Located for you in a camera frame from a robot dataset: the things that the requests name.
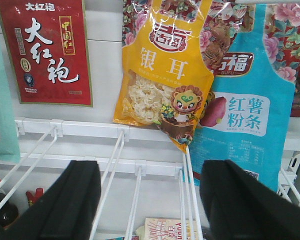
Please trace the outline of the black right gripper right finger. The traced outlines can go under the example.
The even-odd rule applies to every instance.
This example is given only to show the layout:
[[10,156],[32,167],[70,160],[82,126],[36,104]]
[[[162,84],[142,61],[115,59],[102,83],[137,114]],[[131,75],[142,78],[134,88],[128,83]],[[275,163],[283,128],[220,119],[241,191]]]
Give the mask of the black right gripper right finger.
[[300,207],[231,160],[206,160],[201,202],[216,240],[300,240]]

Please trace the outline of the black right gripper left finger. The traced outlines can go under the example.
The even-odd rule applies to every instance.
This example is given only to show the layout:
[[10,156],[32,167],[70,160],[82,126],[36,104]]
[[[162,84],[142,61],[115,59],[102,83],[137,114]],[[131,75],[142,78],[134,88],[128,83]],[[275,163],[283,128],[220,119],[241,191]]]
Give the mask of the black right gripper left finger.
[[99,164],[72,160],[54,184],[0,239],[87,240],[100,197]]

